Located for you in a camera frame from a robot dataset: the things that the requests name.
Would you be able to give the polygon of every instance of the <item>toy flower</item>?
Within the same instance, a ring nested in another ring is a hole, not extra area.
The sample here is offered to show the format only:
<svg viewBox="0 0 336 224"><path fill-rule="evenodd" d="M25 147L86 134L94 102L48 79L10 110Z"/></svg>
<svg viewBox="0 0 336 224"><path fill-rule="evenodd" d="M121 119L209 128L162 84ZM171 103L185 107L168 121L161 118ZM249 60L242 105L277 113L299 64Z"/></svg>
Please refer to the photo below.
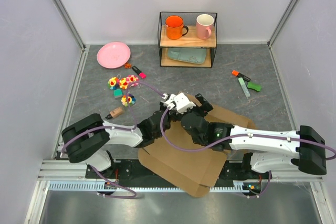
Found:
<svg viewBox="0 0 336 224"><path fill-rule="evenodd" d="M119 87L121 89L126 89L128 86L128 82L126 80L126 78L122 78L120 81L119 81Z"/></svg>
<svg viewBox="0 0 336 224"><path fill-rule="evenodd" d="M127 107L128 104L133 106L135 104L135 101L136 101L136 99L131 94L128 94L128 102L126 101L126 95L123 95L123 97L121 98L121 103L125 107Z"/></svg>
<svg viewBox="0 0 336 224"><path fill-rule="evenodd" d="M119 80L117 77L113 77L108 81L110 89L114 90L118 87Z"/></svg>
<svg viewBox="0 0 336 224"><path fill-rule="evenodd" d="M139 77L134 76L133 74L126 77L126 81L127 81L128 85L130 85L132 82L135 82L135 81L138 81L138 80L139 80ZM131 86L137 86L137 85L139 85L139 84L138 83L131 84Z"/></svg>

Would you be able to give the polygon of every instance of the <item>pink mug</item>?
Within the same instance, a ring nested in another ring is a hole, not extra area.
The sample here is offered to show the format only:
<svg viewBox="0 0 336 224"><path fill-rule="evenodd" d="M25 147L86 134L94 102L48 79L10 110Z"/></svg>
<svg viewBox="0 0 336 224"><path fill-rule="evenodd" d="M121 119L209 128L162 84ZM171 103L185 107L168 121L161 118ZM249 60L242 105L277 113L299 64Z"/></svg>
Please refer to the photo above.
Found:
<svg viewBox="0 0 336 224"><path fill-rule="evenodd" d="M196 19L197 37L199 39L209 39L211 37L211 29L214 27L214 18L209 14L201 14Z"/></svg>

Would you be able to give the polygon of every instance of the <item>green toy block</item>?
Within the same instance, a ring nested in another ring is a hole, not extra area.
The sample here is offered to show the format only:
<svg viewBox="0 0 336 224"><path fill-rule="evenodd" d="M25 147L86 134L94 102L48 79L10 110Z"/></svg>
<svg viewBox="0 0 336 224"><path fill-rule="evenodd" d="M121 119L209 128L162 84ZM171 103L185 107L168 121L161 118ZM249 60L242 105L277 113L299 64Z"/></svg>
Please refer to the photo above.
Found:
<svg viewBox="0 0 336 224"><path fill-rule="evenodd" d="M114 94L114 98L120 98L120 97L122 97L122 91L121 91L121 89L114 90L113 94Z"/></svg>
<svg viewBox="0 0 336 224"><path fill-rule="evenodd" d="M248 82L248 83L247 83L247 88L248 88L248 89L253 89L253 90L257 91L257 92L260 92L260 90L261 90L261 85L259 85L259 84L255 84L255 83L252 83L252 82Z"/></svg>

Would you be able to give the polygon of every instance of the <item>pink highlighter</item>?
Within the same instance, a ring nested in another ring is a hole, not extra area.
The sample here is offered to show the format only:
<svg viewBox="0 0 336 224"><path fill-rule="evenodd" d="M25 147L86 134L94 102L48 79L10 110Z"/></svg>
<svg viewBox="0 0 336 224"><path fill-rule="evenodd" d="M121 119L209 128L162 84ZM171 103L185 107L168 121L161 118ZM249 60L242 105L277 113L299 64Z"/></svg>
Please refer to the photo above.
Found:
<svg viewBox="0 0 336 224"><path fill-rule="evenodd" d="M134 72L136 72L140 76L141 79L146 78L146 75L136 66L133 66L132 69L133 69Z"/></svg>

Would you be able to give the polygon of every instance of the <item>metal floor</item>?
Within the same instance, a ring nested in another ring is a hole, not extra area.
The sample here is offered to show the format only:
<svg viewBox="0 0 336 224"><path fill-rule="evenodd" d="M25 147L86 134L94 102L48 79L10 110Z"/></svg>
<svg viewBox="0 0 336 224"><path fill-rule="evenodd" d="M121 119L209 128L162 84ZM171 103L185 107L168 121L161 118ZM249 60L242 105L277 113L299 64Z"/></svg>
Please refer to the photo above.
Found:
<svg viewBox="0 0 336 224"><path fill-rule="evenodd" d="M95 193L49 191L40 224L318 224L309 183L271 183L259 199L230 193L193 198L142 193L141 199L104 199Z"/></svg>

